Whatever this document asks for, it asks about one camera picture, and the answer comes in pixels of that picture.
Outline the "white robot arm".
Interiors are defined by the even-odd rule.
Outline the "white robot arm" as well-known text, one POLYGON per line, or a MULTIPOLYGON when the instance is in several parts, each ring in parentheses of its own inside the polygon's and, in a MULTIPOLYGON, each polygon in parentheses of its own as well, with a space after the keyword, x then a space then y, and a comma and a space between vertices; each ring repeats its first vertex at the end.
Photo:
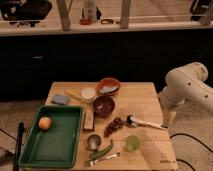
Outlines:
POLYGON ((165 126, 171 125, 176 116, 175 108, 186 99, 213 115, 213 88, 205 84, 207 78, 208 70, 200 62, 174 68, 166 74, 166 86, 158 94, 165 126))

